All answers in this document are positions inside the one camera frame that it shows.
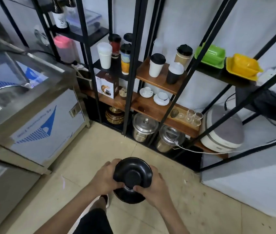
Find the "bottle label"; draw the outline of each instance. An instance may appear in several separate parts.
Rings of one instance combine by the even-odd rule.
[[[75,16],[78,13],[77,7],[65,7],[65,8],[67,13],[71,16]]]
[[[52,12],[52,15],[53,15],[53,18],[55,19],[55,23],[58,28],[65,29],[67,27],[67,22],[66,22],[64,13],[57,14]]]

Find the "bottle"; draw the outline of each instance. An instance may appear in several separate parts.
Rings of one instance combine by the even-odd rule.
[[[74,0],[66,0],[66,11],[69,15],[75,16],[77,12],[76,3]]]
[[[55,19],[56,26],[60,29],[67,28],[67,22],[64,15],[64,11],[60,7],[57,0],[52,0],[52,15]]]

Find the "black bowl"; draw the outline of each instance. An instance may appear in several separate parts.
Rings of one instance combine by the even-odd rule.
[[[152,170],[142,159],[127,157],[116,165],[113,179],[125,183],[124,188],[114,190],[115,195],[125,203],[137,204],[145,198],[134,191],[133,187],[135,185],[149,187],[152,182]]]

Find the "white saucer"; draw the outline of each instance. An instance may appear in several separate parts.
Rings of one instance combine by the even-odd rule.
[[[158,97],[157,94],[154,95],[153,100],[156,104],[158,104],[160,106],[166,106],[167,104],[169,104],[169,99],[162,100]]]
[[[145,95],[143,94],[143,93],[144,93],[144,88],[140,89],[140,90],[139,90],[139,93],[140,93],[140,95],[141,95],[142,97],[144,97],[144,98],[151,98],[151,97],[153,96],[153,93],[151,93],[151,94],[145,96]]]

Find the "metal shelving unit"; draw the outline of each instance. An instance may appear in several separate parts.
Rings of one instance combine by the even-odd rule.
[[[149,56],[151,55],[152,49],[153,49],[153,42],[156,39],[157,32],[159,29],[159,24],[161,20],[161,16],[163,13],[163,8],[165,5],[166,0],[155,0],[151,23],[150,23],[150,29],[148,34],[148,40],[146,45],[146,51],[144,54],[144,62],[140,62],[138,60],[139,53],[140,53],[140,45],[141,45],[141,38],[142,38],[142,32],[144,27],[144,21],[145,21],[145,14],[147,9],[148,0],[136,0],[135,5],[135,17],[134,17],[134,24],[133,24],[133,40],[132,40],[132,51],[130,55],[130,68],[129,68],[129,75],[123,75],[121,73],[121,67],[120,67],[120,58],[117,60],[112,59],[111,67],[108,70],[102,69],[100,60],[96,61],[95,63],[92,62],[91,53],[90,53],[90,47],[97,43],[100,39],[102,39],[104,36],[108,34],[113,33],[113,16],[112,16],[112,0],[108,0],[108,16],[109,16],[109,29],[101,28],[96,33],[93,33],[92,35],[88,36],[87,33],[87,27],[85,23],[84,18],[84,9],[82,5],[82,0],[76,0],[77,6],[78,6],[78,13],[79,18],[81,21],[82,26],[82,35],[74,34],[70,31],[62,32],[58,28],[52,25],[51,20],[49,18],[48,12],[50,9],[47,6],[39,6],[37,0],[32,0],[34,4],[34,8],[40,18],[40,21],[42,22],[42,25],[44,27],[44,30],[46,32],[46,35],[50,41],[52,50],[54,51],[54,55],[58,61],[60,61],[60,57],[57,53],[57,49],[54,46],[52,36],[55,36],[56,34],[62,34],[66,37],[69,37],[71,39],[77,40],[80,42],[83,58],[85,65],[89,69],[89,73],[92,78],[93,82],[93,91],[90,90],[82,90],[82,92],[88,96],[88,99],[85,100],[86,106],[88,105],[90,109],[93,109],[96,107],[95,110],[88,110],[89,117],[97,121],[105,126],[108,126],[109,128],[121,133],[122,135],[133,139],[132,137],[132,116],[135,113],[143,113],[159,122],[159,127],[156,130],[156,132],[153,134],[152,137],[150,137],[147,141],[144,143],[141,143],[142,145],[158,152],[155,148],[154,142],[156,141],[156,138],[159,136],[158,132],[159,129],[163,124],[166,124],[168,126],[174,127],[179,131],[182,131],[183,133],[189,135],[191,137],[191,140],[187,141],[183,146],[185,148],[191,148],[194,151],[198,152],[208,152],[208,153],[214,153],[214,151],[206,148],[201,142],[200,139],[206,136],[208,133],[210,133],[212,130],[214,130],[216,127],[221,125],[223,122],[225,122],[228,118],[230,118],[232,115],[237,113],[240,109],[247,106],[265,90],[269,89],[271,86],[273,86],[276,83],[276,75],[271,78],[269,81],[267,81],[265,84],[263,84],[261,87],[258,87],[256,90],[248,94],[243,100],[241,100],[235,108],[228,111],[227,114],[225,114],[220,120],[218,120],[214,125],[209,127],[206,131],[204,131],[202,134],[199,134],[198,130],[195,130],[189,126],[186,126],[182,123],[176,122],[175,120],[172,120],[169,118],[170,111],[174,107],[180,107],[185,110],[187,108],[178,105],[176,102],[178,98],[180,97],[182,91],[186,87],[187,83],[190,81],[192,75],[195,71],[202,72],[210,77],[213,77],[215,79],[221,80],[228,85],[210,102],[210,104],[203,110],[203,113],[206,113],[215,103],[216,101],[221,98],[230,88],[231,86],[235,86],[239,89],[248,89],[249,87],[252,87],[254,83],[249,80],[245,80],[243,78],[237,77],[235,75],[232,75],[226,71],[226,68],[223,69],[216,69],[210,66],[207,66],[203,63],[201,63],[201,60],[203,56],[205,55],[206,51],[212,44],[214,38],[218,34],[220,28],[224,24],[225,20],[227,19],[229,13],[233,9],[234,5],[236,4],[237,0],[223,0],[222,4],[220,5],[214,19],[212,20],[208,30],[206,31],[206,34],[204,35],[200,46],[202,46],[203,43],[205,45],[202,47],[202,50],[200,54],[198,55],[197,59],[193,58],[187,67],[186,72],[184,73],[183,77],[174,85],[168,85],[165,83],[165,74],[162,76],[160,75],[157,78],[151,78],[148,75],[148,61]],[[0,0],[0,4],[2,8],[4,9],[7,17],[9,18],[10,22],[13,24],[13,27],[15,28],[17,34],[19,35],[20,39],[22,40],[23,44],[27,46],[26,41],[24,40],[21,32],[19,31],[18,27],[16,26],[14,20],[12,19],[7,7],[5,7],[5,4],[3,0]],[[268,49],[276,43],[276,35],[259,51],[259,53],[254,57],[255,59],[259,59]],[[168,69],[168,64],[165,64],[163,67],[164,69]],[[119,95],[117,95],[114,99],[111,99],[109,97],[106,97],[103,94],[98,95],[97,92],[97,86],[95,81],[95,73],[94,68],[103,70],[105,72],[108,72],[109,74],[122,78],[128,82],[127,85],[127,98],[126,100],[122,100]],[[147,82],[149,84],[152,84],[158,88],[161,88],[163,90],[166,90],[168,92],[171,92],[173,94],[170,103],[167,106],[158,106],[153,102],[152,98],[143,98],[138,93],[134,92],[134,83],[135,79],[139,79],[139,86],[138,91],[144,86],[144,83]],[[124,124],[123,125],[112,125],[105,119],[104,111],[106,108],[106,105],[117,107],[123,111],[125,111],[125,118],[124,118]],[[250,118],[246,119],[243,124],[249,122],[253,118],[256,118],[259,113],[255,114],[255,116],[251,116]],[[199,153],[193,153],[190,151],[185,151],[182,149],[178,150],[172,150],[168,153],[161,153],[162,155],[171,158],[188,168],[194,170],[195,172],[200,172],[206,169],[210,169],[215,166],[219,166],[221,164],[230,162],[232,160],[238,159],[240,157],[244,157],[246,155],[249,155],[251,153],[269,148],[272,145],[262,146],[260,148],[251,149],[248,151],[245,151],[237,156],[228,158],[228,154],[222,154],[218,155],[223,159],[223,161],[213,164],[211,166],[208,166],[206,168],[201,168],[201,159],[202,155]]]

